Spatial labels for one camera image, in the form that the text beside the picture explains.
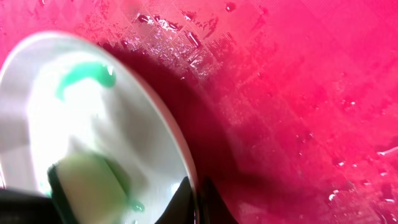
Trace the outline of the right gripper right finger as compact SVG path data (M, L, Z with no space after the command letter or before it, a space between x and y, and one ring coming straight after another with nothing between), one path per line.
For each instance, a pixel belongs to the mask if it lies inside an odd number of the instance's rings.
M197 196L199 224L238 224L210 178L203 180Z

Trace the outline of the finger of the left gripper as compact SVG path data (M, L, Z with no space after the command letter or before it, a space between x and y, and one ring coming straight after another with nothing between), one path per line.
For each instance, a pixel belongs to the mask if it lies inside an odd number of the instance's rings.
M62 224L49 198L1 189L1 224Z

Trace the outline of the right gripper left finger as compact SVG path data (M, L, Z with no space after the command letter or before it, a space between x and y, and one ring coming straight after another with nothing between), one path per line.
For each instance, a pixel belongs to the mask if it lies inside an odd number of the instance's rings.
M167 208L155 224L194 224L195 201L188 177L184 177Z

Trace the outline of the green yellow scrub sponge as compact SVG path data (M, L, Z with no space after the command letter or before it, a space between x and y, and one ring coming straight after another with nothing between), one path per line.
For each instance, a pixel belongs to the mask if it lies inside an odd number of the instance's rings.
M63 223L121 223L131 180L114 160L99 154L73 153L47 171L51 199Z

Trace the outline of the white plate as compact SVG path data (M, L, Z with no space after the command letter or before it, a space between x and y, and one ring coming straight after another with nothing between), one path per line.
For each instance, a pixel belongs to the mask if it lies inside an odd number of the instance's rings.
M39 32L1 68L1 189L52 200L47 171L73 153L99 154L128 174L121 223L156 223L184 177L199 223L195 165L158 94L102 48Z

